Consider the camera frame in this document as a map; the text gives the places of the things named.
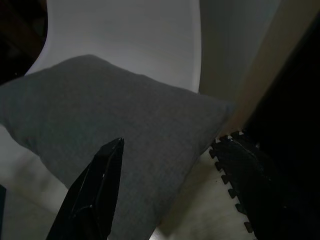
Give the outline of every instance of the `beige wall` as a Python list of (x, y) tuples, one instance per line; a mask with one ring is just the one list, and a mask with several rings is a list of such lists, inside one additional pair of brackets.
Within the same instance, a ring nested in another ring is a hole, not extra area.
[(283, 0), (248, 71), (221, 135), (242, 129), (320, 10), (320, 0)]

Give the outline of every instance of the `gray pillow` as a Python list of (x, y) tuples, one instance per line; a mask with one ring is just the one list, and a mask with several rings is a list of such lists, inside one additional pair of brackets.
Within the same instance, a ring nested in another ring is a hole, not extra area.
[(0, 123), (67, 187), (124, 138), (111, 240), (148, 240), (230, 105), (79, 56), (0, 87)]

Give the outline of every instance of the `floor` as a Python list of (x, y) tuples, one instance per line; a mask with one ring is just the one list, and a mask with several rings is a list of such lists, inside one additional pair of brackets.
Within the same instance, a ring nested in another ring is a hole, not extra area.
[[(171, 211), (150, 240), (253, 240), (208, 151), (193, 167)], [(7, 192), (1, 240), (44, 240), (55, 216)]]

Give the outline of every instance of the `chair backrest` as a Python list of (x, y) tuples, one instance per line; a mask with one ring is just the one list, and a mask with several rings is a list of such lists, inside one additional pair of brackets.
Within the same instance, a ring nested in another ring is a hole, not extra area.
[(27, 74), (93, 54), (131, 72), (198, 91), (198, 0), (48, 0), (48, 33)]

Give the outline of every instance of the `white chair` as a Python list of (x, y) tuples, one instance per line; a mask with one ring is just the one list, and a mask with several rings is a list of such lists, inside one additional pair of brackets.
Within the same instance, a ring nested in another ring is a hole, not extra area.
[[(48, 0), (47, 13), (46, 42), (27, 74), (92, 54), (131, 72), (198, 92), (198, 0)], [(0, 144), (0, 184), (57, 213), (67, 188), (3, 126)]]

